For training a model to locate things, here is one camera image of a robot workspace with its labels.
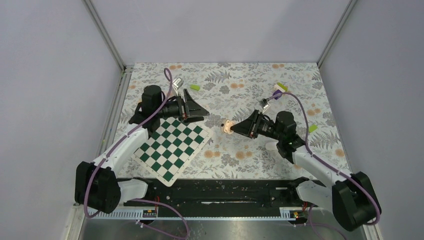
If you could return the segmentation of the beige earbud charging case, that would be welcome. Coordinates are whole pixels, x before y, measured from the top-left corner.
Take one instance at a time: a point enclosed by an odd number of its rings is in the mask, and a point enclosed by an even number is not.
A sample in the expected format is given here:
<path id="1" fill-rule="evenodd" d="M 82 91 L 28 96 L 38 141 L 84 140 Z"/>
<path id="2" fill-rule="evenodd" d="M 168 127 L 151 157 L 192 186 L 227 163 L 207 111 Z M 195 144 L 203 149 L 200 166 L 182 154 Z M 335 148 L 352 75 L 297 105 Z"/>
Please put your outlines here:
<path id="1" fill-rule="evenodd" d="M 235 124 L 234 121 L 226 119 L 221 123 L 221 131 L 225 134 L 231 135 L 234 131 L 231 130 L 231 127 Z"/>

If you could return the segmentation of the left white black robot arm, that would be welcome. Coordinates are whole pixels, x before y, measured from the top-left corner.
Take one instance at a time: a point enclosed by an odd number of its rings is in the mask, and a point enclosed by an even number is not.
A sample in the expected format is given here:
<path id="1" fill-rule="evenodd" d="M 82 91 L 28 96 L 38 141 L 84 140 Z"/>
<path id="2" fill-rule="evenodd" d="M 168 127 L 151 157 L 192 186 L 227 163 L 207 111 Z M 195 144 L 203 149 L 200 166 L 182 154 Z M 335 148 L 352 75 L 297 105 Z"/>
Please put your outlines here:
<path id="1" fill-rule="evenodd" d="M 111 213 L 119 204 L 134 199 L 144 206 L 152 204 L 155 192 L 147 182 L 141 179 L 118 181 L 117 172 L 153 138 L 162 119 L 176 118 L 189 124 L 203 121 L 209 114 L 193 100 L 187 89 L 183 90 L 183 96 L 170 97 L 157 85 L 145 87 L 126 133 L 95 160 L 83 161 L 77 166 L 75 201 L 103 213 Z"/>

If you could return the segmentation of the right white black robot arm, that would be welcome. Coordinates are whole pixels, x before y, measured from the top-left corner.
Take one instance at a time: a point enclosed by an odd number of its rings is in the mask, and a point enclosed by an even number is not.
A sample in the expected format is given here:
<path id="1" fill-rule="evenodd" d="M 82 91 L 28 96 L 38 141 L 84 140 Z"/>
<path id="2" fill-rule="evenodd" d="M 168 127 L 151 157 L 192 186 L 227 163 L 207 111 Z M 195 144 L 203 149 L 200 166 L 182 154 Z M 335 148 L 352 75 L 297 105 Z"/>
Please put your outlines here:
<path id="1" fill-rule="evenodd" d="M 284 159 L 302 167 L 321 182 L 299 180 L 286 193 L 291 205 L 315 204 L 331 212 L 339 225 L 350 232 L 378 220 L 381 208 L 369 177 L 363 172 L 343 172 L 320 159 L 297 134 L 296 128 L 294 116 L 288 111 L 280 111 L 272 121 L 255 110 L 247 119 L 226 126 L 224 130 L 251 139 L 262 135 L 276 140 L 275 147 Z"/>

